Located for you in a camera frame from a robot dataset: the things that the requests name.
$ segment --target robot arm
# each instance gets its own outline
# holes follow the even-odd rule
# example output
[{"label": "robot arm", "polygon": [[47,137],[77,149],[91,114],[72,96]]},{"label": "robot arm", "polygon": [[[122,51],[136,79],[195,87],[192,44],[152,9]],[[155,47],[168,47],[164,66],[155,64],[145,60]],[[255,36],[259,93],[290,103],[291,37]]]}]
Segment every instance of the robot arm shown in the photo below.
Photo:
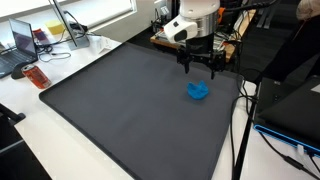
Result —
[{"label": "robot arm", "polygon": [[189,72],[190,62],[208,66],[213,79],[215,71],[224,70],[224,60],[214,58],[213,38],[217,26],[220,0],[181,0],[179,15],[164,26],[171,43],[185,40],[186,46],[178,49],[177,62]]},{"label": "robot arm", "polygon": [[212,16],[219,7],[219,0],[181,0],[179,15],[164,26],[168,40],[175,43],[213,33]]}]

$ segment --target black cable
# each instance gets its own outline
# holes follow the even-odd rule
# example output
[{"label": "black cable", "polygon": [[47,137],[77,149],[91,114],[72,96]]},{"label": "black cable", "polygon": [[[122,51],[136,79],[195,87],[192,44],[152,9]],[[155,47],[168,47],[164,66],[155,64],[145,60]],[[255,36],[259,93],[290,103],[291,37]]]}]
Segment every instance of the black cable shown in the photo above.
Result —
[{"label": "black cable", "polygon": [[250,25],[250,12],[249,12],[249,10],[247,11],[247,13],[248,13],[248,24]]},{"label": "black cable", "polygon": [[78,20],[77,20],[69,11],[64,11],[64,13],[69,14],[69,16],[71,16],[72,19],[76,21],[79,29],[82,31],[82,36],[81,36],[81,37],[83,37],[83,36],[86,34],[86,32],[85,32],[85,30],[82,28],[82,26],[81,26],[81,24],[78,22]]},{"label": "black cable", "polygon": [[53,46],[53,45],[57,45],[57,44],[60,44],[60,43],[64,43],[64,42],[70,41],[71,39],[66,39],[66,40],[62,41],[65,31],[66,31],[66,30],[63,29],[62,35],[61,35],[60,39],[59,39],[57,42],[50,43],[50,44],[37,44],[37,46],[38,46],[39,48],[45,48],[45,47],[47,47],[47,46]]},{"label": "black cable", "polygon": [[273,5],[275,2],[279,0],[271,0],[269,2],[261,2],[261,3],[253,3],[251,5],[246,5],[246,6],[241,6],[241,7],[236,7],[236,8],[229,8],[225,9],[224,12],[232,12],[232,11],[242,11],[242,10],[251,10],[251,9],[261,9],[261,8],[266,8],[271,5]]},{"label": "black cable", "polygon": [[241,40],[242,40],[242,36],[241,36],[241,34],[240,34],[240,25],[243,23],[243,21],[244,21],[244,11],[242,11],[241,12],[241,16],[242,16],[242,20],[241,20],[241,23],[239,24],[239,26],[238,26],[238,29],[237,29],[237,31],[238,31],[238,33],[239,33],[239,35],[240,35],[240,37],[241,37]]},{"label": "black cable", "polygon": [[[41,58],[41,56],[43,55],[49,55],[50,56],[50,59],[47,59],[47,60],[44,60]],[[65,55],[63,57],[55,57],[55,58],[52,58],[53,56],[59,56],[59,55]],[[71,57],[71,54],[68,53],[68,52],[64,52],[64,53],[44,53],[44,54],[39,54],[39,60],[42,61],[42,62],[50,62],[52,60],[60,60],[60,59],[67,59]]]},{"label": "black cable", "polygon": [[95,34],[95,33],[93,33],[93,32],[87,33],[86,35],[87,35],[87,36],[101,36],[101,35]]},{"label": "black cable", "polygon": [[240,32],[238,30],[233,29],[233,33],[236,34],[236,37],[237,37],[236,40],[238,40],[238,41],[242,40],[242,36],[241,36],[241,34],[240,34]]},{"label": "black cable", "polygon": [[235,105],[236,103],[238,102],[238,100],[240,98],[242,98],[244,96],[238,96],[237,98],[235,98],[233,101],[232,101],[232,105],[231,105],[231,116],[230,116],[230,141],[231,141],[231,152],[232,152],[232,169],[231,169],[231,180],[234,180],[234,169],[235,169],[235,163],[236,163],[236,158],[235,158],[235,152],[234,152],[234,142],[233,142],[233,126],[232,126],[232,121],[233,121],[233,111],[235,109]]},{"label": "black cable", "polygon": [[290,156],[285,156],[284,154],[280,153],[276,148],[274,148],[271,143],[267,140],[267,138],[261,133],[259,132],[259,134],[261,135],[261,137],[263,138],[263,140],[268,144],[268,146],[274,151],[276,152],[280,157],[282,157],[282,159],[284,161],[286,161],[288,164],[292,165],[293,167],[297,168],[298,170],[304,171],[305,173],[309,174],[311,177],[320,180],[320,178],[318,176],[316,176],[315,174],[313,174],[312,172],[310,172],[308,169],[306,169],[303,164],[301,164],[300,162],[296,161],[295,159],[291,158]]},{"label": "black cable", "polygon": [[222,38],[224,40],[229,40],[229,37],[225,36],[223,33],[221,33],[222,35],[218,34],[218,33],[214,33],[215,36],[219,37],[219,38]]},{"label": "black cable", "polygon": [[[240,99],[240,98],[246,98],[248,101],[252,101],[252,102],[256,102],[256,97],[255,96],[248,96],[247,94],[247,91],[245,90],[245,94],[243,94],[241,91],[239,91],[241,93],[241,96],[237,97],[236,99],[233,100],[232,102],[232,111],[234,110],[235,108],[235,104],[236,102]],[[234,180],[234,172],[235,172],[235,153],[234,153],[234,142],[233,142],[233,126],[232,126],[232,121],[233,121],[233,112],[231,113],[231,118],[230,118],[230,139],[231,139],[231,151],[232,151],[232,180]],[[261,135],[261,137],[264,139],[264,141],[267,143],[267,145],[274,151],[276,152],[284,161],[286,161],[288,164],[292,165],[293,167],[299,169],[299,170],[302,170],[304,171],[305,173],[307,173],[308,175],[310,175],[311,177],[317,179],[317,180],[320,180],[319,177],[317,177],[314,173],[310,172],[308,169],[306,169],[303,164],[299,163],[298,161],[296,161],[295,159],[292,159],[290,156],[286,156],[282,153],[280,153],[276,148],[274,148],[271,143],[266,139],[266,137],[259,132],[259,134]],[[320,172],[318,166],[315,164],[315,162],[313,161],[314,165],[317,167],[318,171]]]},{"label": "black cable", "polygon": [[158,12],[158,9],[157,8],[155,8],[155,13],[156,13],[156,19],[160,19],[160,16],[159,16],[159,12]]},{"label": "black cable", "polygon": [[41,53],[49,53],[53,50],[52,46],[43,46],[43,47],[39,47],[37,48],[37,53],[41,54]]},{"label": "black cable", "polygon": [[310,158],[310,160],[312,161],[313,165],[317,168],[318,172],[320,173],[319,166],[316,164],[316,162],[314,162],[313,157],[312,157],[311,154],[309,154],[309,158]]},{"label": "black cable", "polygon": [[[243,88],[245,96],[248,97],[248,92],[247,92],[246,88],[244,87],[245,84],[246,84],[246,81],[243,81],[242,88]],[[249,98],[246,98],[246,112],[247,112],[248,116],[250,117]]]},{"label": "black cable", "polygon": [[236,72],[236,73],[239,73],[240,71],[240,67],[241,67],[241,54],[242,54],[242,48],[243,48],[243,43],[241,41],[238,41],[238,40],[229,40],[229,41],[225,41],[226,43],[229,43],[229,44],[232,44],[234,47],[235,47],[235,65],[234,65],[234,68],[233,68],[233,71]]}]

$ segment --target blue plastic toy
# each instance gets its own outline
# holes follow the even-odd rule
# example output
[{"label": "blue plastic toy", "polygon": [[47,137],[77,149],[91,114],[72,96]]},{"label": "blue plastic toy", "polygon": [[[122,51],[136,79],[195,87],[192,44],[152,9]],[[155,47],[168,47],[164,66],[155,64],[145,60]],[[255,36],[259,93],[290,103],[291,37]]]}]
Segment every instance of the blue plastic toy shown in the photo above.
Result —
[{"label": "blue plastic toy", "polygon": [[203,99],[208,93],[209,89],[204,83],[204,81],[200,81],[198,85],[193,84],[192,82],[188,83],[188,94],[196,100]]}]

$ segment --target white table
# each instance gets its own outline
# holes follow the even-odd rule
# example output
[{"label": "white table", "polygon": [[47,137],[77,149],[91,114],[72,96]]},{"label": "white table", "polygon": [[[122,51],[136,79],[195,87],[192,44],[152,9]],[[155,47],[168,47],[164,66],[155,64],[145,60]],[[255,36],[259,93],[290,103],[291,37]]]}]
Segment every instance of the white table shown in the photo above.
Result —
[{"label": "white table", "polygon": [[[119,44],[113,41],[113,47]],[[55,46],[54,51],[70,52],[66,44]],[[38,61],[35,65],[56,84],[108,52],[95,55],[90,48],[79,49],[71,51],[72,56],[68,59],[49,63]],[[245,87],[249,94],[253,94],[256,88],[249,82]],[[42,90],[28,79],[13,80],[10,76],[5,77],[0,80],[0,89],[0,102],[15,113],[22,112],[27,116],[15,128],[52,179],[132,179],[68,121],[41,102],[39,93]],[[248,117],[244,99],[238,101],[233,117],[237,157]],[[212,179],[231,179],[231,164],[228,132]]]},{"label": "white table", "polygon": [[[268,141],[281,153],[288,155],[295,160],[301,161],[297,156],[297,149],[265,136]],[[316,172],[316,169],[307,155],[304,155],[308,166]],[[320,165],[320,158],[314,157],[315,162]],[[241,180],[314,180],[303,171],[292,167],[276,154],[262,139],[260,134],[251,128],[245,159],[243,162]]]}]

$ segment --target monitor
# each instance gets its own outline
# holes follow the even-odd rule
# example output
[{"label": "monitor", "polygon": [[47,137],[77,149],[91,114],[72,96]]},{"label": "monitor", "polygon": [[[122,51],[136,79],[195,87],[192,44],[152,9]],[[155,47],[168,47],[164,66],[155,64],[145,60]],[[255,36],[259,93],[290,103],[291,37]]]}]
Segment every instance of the monitor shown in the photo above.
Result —
[{"label": "monitor", "polygon": [[54,12],[56,13],[57,17],[59,18],[60,22],[64,24],[64,27],[70,34],[70,38],[72,41],[68,41],[68,45],[70,50],[80,49],[84,47],[88,47],[90,45],[89,39],[86,36],[85,32],[83,31],[81,25],[79,27],[82,29],[83,34],[74,34],[66,16],[64,15],[64,11],[62,10],[60,4],[57,0],[49,0],[49,3],[52,5]]}]

